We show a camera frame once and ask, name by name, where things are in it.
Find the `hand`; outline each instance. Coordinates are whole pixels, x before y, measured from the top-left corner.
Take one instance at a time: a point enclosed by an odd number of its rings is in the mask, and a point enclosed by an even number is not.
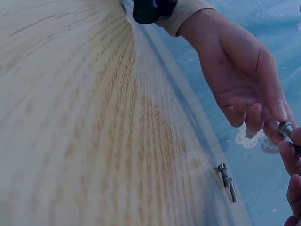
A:
[[[274,142],[284,141],[276,121],[294,117],[268,49],[251,33],[212,9],[188,18],[178,34],[197,51],[205,79],[230,124],[264,129]]]
[[[286,196],[292,208],[293,216],[287,219],[284,226],[297,226],[298,220],[301,219],[301,176],[298,174],[291,177]]]
[[[301,146],[301,128],[294,129],[290,138],[294,144]],[[296,226],[297,219],[301,219],[301,158],[290,142],[280,145],[280,154],[286,171],[292,176],[287,189],[287,200],[294,216],[289,217],[285,226]]]

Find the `beige sleeve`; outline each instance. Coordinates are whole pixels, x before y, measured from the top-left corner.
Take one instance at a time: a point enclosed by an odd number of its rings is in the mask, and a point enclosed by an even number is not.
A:
[[[214,6],[205,0],[178,0],[171,17],[161,17],[156,25],[163,27],[171,36],[177,36],[180,26],[195,12]]]

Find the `wooden board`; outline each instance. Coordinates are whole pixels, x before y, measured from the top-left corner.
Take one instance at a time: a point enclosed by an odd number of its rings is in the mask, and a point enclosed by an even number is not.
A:
[[[2,1],[1,226],[250,225],[168,67],[118,1]]]

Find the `finger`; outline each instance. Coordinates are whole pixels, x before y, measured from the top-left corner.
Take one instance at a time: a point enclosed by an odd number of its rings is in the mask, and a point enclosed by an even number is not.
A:
[[[288,104],[285,105],[286,113],[287,113],[287,120],[293,125],[293,128],[295,129],[297,127],[297,122],[294,118],[293,112]]]
[[[290,216],[284,226],[296,226],[298,223],[298,219],[295,216]]]
[[[263,131],[265,135],[276,145],[285,141],[285,137],[283,137],[278,130],[278,124],[273,119],[272,115],[269,112],[268,107],[264,107],[263,109],[264,115],[264,125]]]
[[[301,146],[301,128],[296,128],[292,131],[290,139],[295,145]]]
[[[284,167],[288,174],[291,176],[293,174],[301,175],[301,158],[290,142],[284,142],[280,145],[280,155],[284,163]]]
[[[233,127],[240,127],[246,119],[246,105],[243,103],[235,103],[233,106],[222,108],[223,113]]]
[[[263,107],[260,103],[253,104],[246,108],[246,126],[252,132],[258,132],[262,129],[264,123]]]
[[[256,74],[262,81],[262,92],[273,119],[279,122],[287,121],[287,102],[281,88],[277,64],[265,47],[258,53]]]
[[[296,218],[301,216],[301,176],[295,174],[291,177],[288,189],[287,200]]]
[[[273,119],[264,122],[263,132],[276,145],[285,141],[285,137],[279,133],[278,125]]]

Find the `blue fabric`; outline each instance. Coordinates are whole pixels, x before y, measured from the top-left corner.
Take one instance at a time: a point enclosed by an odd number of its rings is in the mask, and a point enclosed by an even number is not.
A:
[[[301,12],[298,0],[211,1],[216,9],[256,35],[275,56],[287,100],[297,122],[301,123]],[[245,148],[236,139],[244,138],[245,129],[232,128],[215,104],[201,73],[196,52],[181,38],[171,38],[162,29],[156,32],[184,71],[199,97],[211,125],[234,172],[252,224],[282,226],[291,210],[286,201],[289,176],[284,169],[278,147],[265,136]]]

